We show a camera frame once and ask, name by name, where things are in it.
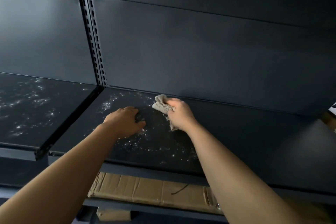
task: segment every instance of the person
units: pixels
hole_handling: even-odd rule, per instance
[[[171,122],[191,138],[208,183],[230,224],[298,224],[300,217],[241,160],[195,119],[176,98]],[[89,136],[42,171],[0,207],[0,223],[71,223],[118,138],[142,130],[138,109],[109,114]]]

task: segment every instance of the cleaning rag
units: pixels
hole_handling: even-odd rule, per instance
[[[158,95],[158,96],[155,97],[155,101],[156,101],[156,103],[154,103],[154,104],[152,105],[152,107],[153,107],[155,110],[158,110],[158,111],[162,112],[163,114],[167,115],[169,110],[174,110],[174,107],[172,107],[172,106],[166,104],[166,103],[165,103],[166,100],[167,100],[167,96],[166,96],[166,95],[163,95],[163,94],[162,94],[162,95]],[[171,121],[170,121],[170,129],[171,129],[172,131],[174,131],[174,130],[178,130],[178,128],[175,127],[175,126],[171,123]]]

